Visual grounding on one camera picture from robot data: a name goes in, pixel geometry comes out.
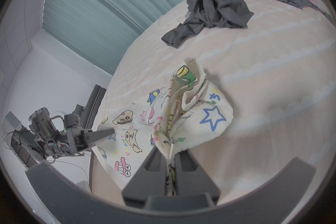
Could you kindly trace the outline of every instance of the striped bed sheet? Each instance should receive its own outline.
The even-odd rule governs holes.
[[[179,49],[161,37],[185,20],[186,0],[154,22],[129,47],[95,118],[167,84],[186,57],[196,57],[233,107],[218,138],[192,149],[221,189],[219,204],[256,189],[292,158],[317,167],[301,205],[324,177],[336,152],[336,31],[312,8],[276,0],[245,0],[247,29],[203,29]],[[94,149],[107,173],[106,164]]]

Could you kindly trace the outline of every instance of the pink star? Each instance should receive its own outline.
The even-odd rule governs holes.
[[[144,116],[146,116],[147,115],[147,112],[146,111],[142,111],[142,114],[141,115],[139,115],[140,117],[144,117]]]

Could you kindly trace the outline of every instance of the pink cartoon crocodile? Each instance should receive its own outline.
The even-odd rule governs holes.
[[[125,162],[125,158],[121,157],[120,161],[116,161],[114,165],[115,170],[125,177],[131,176],[131,166]]]

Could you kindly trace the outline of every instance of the tiled wall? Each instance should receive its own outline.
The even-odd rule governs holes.
[[[41,29],[43,0],[12,0],[0,23],[0,119],[8,89],[32,47],[30,39]]]

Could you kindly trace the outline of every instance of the cartoon print cloth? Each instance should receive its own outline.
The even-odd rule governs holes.
[[[195,58],[186,58],[167,86],[104,119],[98,130],[114,128],[115,134],[98,141],[97,146],[118,172],[115,176],[122,179],[113,178],[120,188],[157,146],[168,160],[171,192],[175,154],[221,135],[232,119],[233,109],[225,96],[207,79]]]

